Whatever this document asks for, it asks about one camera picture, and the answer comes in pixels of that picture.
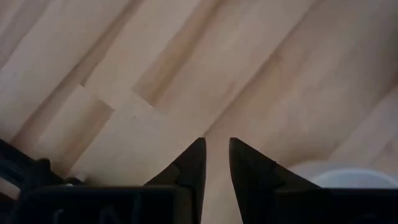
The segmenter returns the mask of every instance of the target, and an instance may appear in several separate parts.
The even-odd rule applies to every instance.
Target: wooden floor
[[[202,222],[241,223],[229,137],[398,173],[397,21],[396,0],[3,0],[0,138],[133,185],[204,136]]]

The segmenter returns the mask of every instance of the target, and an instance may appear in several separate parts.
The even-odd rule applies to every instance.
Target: black tool
[[[144,186],[92,187],[64,180],[47,159],[32,160],[0,141],[0,176],[20,188],[0,194],[0,222],[199,224],[205,189],[206,143],[197,139]]]
[[[398,190],[323,189],[236,138],[229,166],[244,224],[398,223]]]

